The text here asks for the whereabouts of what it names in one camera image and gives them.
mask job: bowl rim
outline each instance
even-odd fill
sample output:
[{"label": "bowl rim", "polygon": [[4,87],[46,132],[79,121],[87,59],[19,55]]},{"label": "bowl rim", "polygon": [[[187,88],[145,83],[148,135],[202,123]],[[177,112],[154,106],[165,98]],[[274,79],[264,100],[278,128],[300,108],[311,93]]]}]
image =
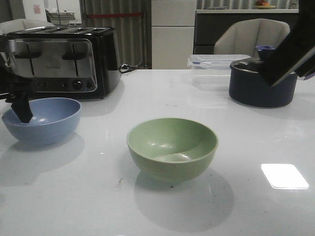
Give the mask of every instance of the bowl rim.
[{"label": "bowl rim", "polygon": [[10,112],[11,110],[13,110],[13,109],[10,107],[7,111],[5,111],[5,112],[3,113],[3,115],[2,115],[2,121],[4,122],[4,120],[6,120],[6,121],[4,122],[5,124],[9,124],[9,125],[15,126],[15,127],[23,127],[23,128],[28,128],[28,127],[41,127],[41,126],[45,126],[45,125],[49,125],[49,124],[61,122],[61,121],[65,120],[65,119],[69,119],[69,118],[75,116],[76,114],[78,114],[78,113],[81,111],[81,109],[82,109],[82,104],[81,104],[79,101],[77,101],[77,100],[75,100],[75,99],[72,99],[72,98],[67,98],[67,97],[45,97],[45,98],[39,98],[39,99],[31,100],[31,101],[29,101],[29,103],[32,103],[32,102],[35,102],[35,101],[39,101],[39,100],[53,100],[53,99],[57,99],[57,100],[72,100],[72,101],[76,102],[77,104],[79,104],[79,109],[78,109],[75,113],[73,113],[72,115],[70,115],[70,116],[68,116],[68,117],[65,117],[65,118],[63,118],[63,119],[59,119],[59,120],[56,120],[56,121],[53,121],[53,122],[44,123],[44,124],[39,124],[39,125],[27,125],[28,123],[22,123],[22,122],[19,123],[19,124],[12,123],[12,122],[10,122],[10,120],[8,120],[8,119],[5,118],[5,115],[6,115],[8,112]]},{"label": "bowl rim", "polygon": [[[147,157],[147,156],[144,156],[144,155],[138,153],[137,151],[135,151],[135,150],[131,147],[131,145],[130,145],[130,143],[129,143],[129,135],[130,135],[130,133],[131,133],[136,127],[138,127],[138,126],[140,126],[140,125],[142,125],[142,124],[144,124],[144,123],[147,123],[147,122],[150,122],[150,121],[154,121],[154,120],[158,120],[158,119],[180,119],[180,120],[187,120],[187,121],[190,121],[190,122],[197,123],[197,124],[199,124],[199,125],[201,125],[201,126],[207,128],[208,130],[210,130],[210,131],[214,134],[214,137],[216,138],[216,145],[215,145],[214,148],[213,148],[209,153],[207,153],[206,155],[203,155],[203,156],[201,156],[201,157],[199,157],[199,158],[196,158],[196,159],[193,159],[193,160],[188,160],[188,161],[160,161],[160,160],[154,160],[154,159],[152,159],[152,158],[149,158],[149,157]],[[132,127],[132,128],[129,130],[129,132],[127,133],[126,139],[127,139],[127,145],[128,145],[128,147],[129,147],[132,151],[134,151],[136,154],[138,154],[138,155],[144,157],[144,158],[147,159],[147,160],[151,160],[151,161],[154,161],[154,162],[160,162],[160,163],[169,163],[169,164],[182,164],[182,163],[191,163],[191,162],[199,161],[199,160],[201,160],[201,159],[204,159],[207,155],[210,155],[212,152],[215,152],[216,149],[218,148],[218,145],[219,145],[219,139],[218,139],[217,134],[216,134],[211,128],[209,128],[208,126],[206,126],[206,125],[204,125],[204,124],[202,124],[202,123],[200,123],[200,122],[191,120],[191,119],[186,119],[186,118],[174,118],[174,117],[154,118],[154,119],[149,119],[149,120],[147,120],[147,121],[141,122],[141,123],[135,125],[134,127]]]}]

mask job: dark cabinet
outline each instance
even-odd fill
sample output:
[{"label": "dark cabinet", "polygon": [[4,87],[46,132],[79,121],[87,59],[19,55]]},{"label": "dark cabinet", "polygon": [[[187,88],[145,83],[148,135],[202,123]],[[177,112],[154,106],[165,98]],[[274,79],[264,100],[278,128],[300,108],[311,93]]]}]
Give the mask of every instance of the dark cabinet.
[{"label": "dark cabinet", "polygon": [[216,41],[238,21],[266,18],[287,22],[292,29],[298,13],[196,13],[194,54],[213,54]]}]

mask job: toaster knob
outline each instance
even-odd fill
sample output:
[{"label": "toaster knob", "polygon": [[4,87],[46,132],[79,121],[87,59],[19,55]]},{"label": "toaster knob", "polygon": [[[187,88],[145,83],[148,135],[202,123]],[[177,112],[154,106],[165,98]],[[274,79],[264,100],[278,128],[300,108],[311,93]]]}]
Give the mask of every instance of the toaster knob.
[{"label": "toaster knob", "polygon": [[72,87],[75,90],[80,90],[83,87],[83,83],[80,80],[72,81]]}]

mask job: red rope barrier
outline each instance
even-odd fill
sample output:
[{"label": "red rope barrier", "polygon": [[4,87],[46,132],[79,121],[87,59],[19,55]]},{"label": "red rope barrier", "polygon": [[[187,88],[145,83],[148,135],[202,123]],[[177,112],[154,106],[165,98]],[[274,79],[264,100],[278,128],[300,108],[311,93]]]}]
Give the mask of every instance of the red rope barrier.
[{"label": "red rope barrier", "polygon": [[87,15],[88,18],[118,18],[118,17],[134,17],[142,16],[142,12],[121,13],[121,14],[102,14],[102,15]]}]

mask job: white cabinet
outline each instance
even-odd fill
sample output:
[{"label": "white cabinet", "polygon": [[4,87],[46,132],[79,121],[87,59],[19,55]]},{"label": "white cabinet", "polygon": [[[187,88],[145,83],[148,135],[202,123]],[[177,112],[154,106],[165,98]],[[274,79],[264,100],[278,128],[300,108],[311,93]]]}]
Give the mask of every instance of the white cabinet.
[{"label": "white cabinet", "polygon": [[152,69],[188,69],[197,0],[152,0]]}]

